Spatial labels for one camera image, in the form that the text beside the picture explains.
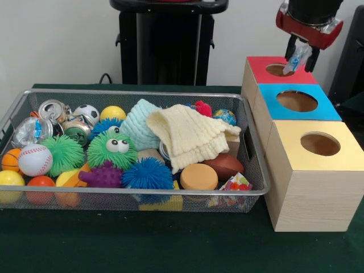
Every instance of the white wall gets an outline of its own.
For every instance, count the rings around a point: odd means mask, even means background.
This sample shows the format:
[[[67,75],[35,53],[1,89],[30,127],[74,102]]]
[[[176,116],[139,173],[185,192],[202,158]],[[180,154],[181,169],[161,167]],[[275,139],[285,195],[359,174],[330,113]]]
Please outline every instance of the white wall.
[[[275,26],[282,0],[230,0],[215,15],[209,85],[241,85],[247,55],[283,55],[289,35]],[[328,91],[355,8],[344,0],[344,31],[318,60],[314,72]],[[108,0],[0,0],[0,115],[34,83],[91,84],[108,72],[121,82],[118,11]]]

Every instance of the purple spiky ball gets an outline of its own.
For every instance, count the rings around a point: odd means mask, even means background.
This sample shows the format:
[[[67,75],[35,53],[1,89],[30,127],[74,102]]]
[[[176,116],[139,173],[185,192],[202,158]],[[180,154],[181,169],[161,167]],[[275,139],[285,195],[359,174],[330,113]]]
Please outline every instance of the purple spiky ball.
[[[98,168],[92,168],[91,173],[81,171],[78,178],[91,188],[121,188],[122,170],[114,168],[112,162],[106,161]]]

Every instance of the baseball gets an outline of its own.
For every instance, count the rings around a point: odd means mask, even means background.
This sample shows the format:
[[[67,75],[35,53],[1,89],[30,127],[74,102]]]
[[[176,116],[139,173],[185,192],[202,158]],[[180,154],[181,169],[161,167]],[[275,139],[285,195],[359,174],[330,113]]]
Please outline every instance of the baseball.
[[[53,156],[46,146],[30,144],[22,149],[18,164],[27,176],[45,175],[52,167]]]

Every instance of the round hole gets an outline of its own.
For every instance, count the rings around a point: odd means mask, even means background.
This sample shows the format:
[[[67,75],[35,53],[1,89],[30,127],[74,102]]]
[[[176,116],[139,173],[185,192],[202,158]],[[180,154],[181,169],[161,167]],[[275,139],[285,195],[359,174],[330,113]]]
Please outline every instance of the round hole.
[[[340,143],[331,135],[311,132],[301,137],[301,145],[316,155],[332,156],[340,151]]]
[[[316,99],[300,91],[288,90],[277,95],[278,102],[296,112],[311,112],[319,104]]]
[[[269,74],[272,74],[277,77],[288,77],[288,76],[292,76],[294,74],[293,71],[290,71],[287,74],[283,74],[284,67],[285,67],[285,64],[270,64],[266,67],[266,71]]]

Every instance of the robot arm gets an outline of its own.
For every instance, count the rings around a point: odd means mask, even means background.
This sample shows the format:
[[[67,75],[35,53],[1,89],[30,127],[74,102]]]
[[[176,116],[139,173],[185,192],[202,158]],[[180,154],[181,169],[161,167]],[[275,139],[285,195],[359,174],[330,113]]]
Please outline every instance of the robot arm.
[[[320,50],[331,46],[342,30],[343,21],[335,17],[342,1],[284,0],[277,13],[276,25],[291,34],[286,50],[287,61],[295,52],[299,39],[312,47],[305,70],[313,71]]]

